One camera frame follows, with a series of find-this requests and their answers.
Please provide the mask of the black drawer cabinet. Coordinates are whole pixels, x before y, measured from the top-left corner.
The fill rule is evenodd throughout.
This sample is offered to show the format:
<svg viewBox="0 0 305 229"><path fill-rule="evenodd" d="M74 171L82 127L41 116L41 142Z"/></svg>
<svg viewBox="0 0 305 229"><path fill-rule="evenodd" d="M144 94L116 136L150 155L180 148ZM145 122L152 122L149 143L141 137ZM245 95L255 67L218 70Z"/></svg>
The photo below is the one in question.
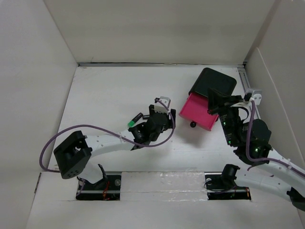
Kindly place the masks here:
<svg viewBox="0 0 305 229"><path fill-rule="evenodd" d="M192 85L188 93L188 99L190 97L198 97L208 100L209 88L225 95L232 95L236 85L237 81L233 77L206 67L201 71Z"/></svg>

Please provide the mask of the pink capped black marker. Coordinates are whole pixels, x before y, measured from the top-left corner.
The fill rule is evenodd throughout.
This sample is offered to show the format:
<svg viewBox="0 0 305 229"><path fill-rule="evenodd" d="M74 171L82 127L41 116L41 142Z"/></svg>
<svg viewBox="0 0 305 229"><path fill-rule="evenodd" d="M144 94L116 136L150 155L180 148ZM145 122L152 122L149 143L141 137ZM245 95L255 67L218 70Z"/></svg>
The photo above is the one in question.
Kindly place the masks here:
<svg viewBox="0 0 305 229"><path fill-rule="evenodd" d="M150 115L149 115L149 114L147 114L147 115L143 115L143 116L142 116L142 119L143 119L143 120L147 120L149 117L150 117Z"/></svg>

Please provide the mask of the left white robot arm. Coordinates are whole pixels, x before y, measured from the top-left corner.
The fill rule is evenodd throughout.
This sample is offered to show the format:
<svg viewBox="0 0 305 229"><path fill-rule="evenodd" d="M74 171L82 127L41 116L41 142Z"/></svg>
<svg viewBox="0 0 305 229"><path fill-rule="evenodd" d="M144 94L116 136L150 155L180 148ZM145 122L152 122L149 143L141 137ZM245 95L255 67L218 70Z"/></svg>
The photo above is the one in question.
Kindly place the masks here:
<svg viewBox="0 0 305 229"><path fill-rule="evenodd" d="M160 111L161 105L150 105L147 121L119 133L109 130L104 135L85 136L82 131L71 133L53 151L61 177L78 177L95 189L106 185L106 174L100 164L90 159L116 151L133 151L145 147L157 147L158 137L164 131L175 129L176 110Z"/></svg>

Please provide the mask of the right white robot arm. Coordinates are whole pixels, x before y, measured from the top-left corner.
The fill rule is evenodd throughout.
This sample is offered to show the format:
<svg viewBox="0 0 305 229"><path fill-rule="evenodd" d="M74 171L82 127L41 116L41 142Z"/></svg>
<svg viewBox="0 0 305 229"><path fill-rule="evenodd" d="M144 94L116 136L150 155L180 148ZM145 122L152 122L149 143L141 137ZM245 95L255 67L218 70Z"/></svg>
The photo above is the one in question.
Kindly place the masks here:
<svg viewBox="0 0 305 229"><path fill-rule="evenodd" d="M277 195L304 211L305 171L269 144L271 131L263 120L254 117L262 99L260 91L250 88L240 96L209 88L207 93L208 114L219 116L226 142L234 148L234 154L250 168L259 168L270 175L227 164L219 178L205 183L206 188L215 186L213 192L220 194L236 187L252 187Z"/></svg>

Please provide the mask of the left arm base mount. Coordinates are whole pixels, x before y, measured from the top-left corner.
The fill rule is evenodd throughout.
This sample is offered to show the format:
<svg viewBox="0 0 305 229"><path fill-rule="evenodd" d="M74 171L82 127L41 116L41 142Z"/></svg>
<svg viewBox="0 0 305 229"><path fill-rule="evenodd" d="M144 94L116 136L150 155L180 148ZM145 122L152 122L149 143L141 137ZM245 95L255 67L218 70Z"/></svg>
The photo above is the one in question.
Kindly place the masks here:
<svg viewBox="0 0 305 229"><path fill-rule="evenodd" d="M95 184L87 180L82 182L78 178L79 184L76 193L76 199L81 201L118 201L121 194L122 173L105 172L103 166L98 164L99 171L102 172L102 179Z"/></svg>

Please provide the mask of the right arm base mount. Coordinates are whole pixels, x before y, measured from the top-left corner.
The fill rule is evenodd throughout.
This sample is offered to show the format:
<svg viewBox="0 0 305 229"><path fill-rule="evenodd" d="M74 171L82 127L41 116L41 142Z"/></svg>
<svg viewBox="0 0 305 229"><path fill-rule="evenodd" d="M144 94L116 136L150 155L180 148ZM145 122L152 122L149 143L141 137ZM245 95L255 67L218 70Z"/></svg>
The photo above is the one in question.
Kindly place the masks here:
<svg viewBox="0 0 305 229"><path fill-rule="evenodd" d="M240 167L227 164L222 172L205 172L203 187L208 200L251 200L248 187L237 186L236 172Z"/></svg>

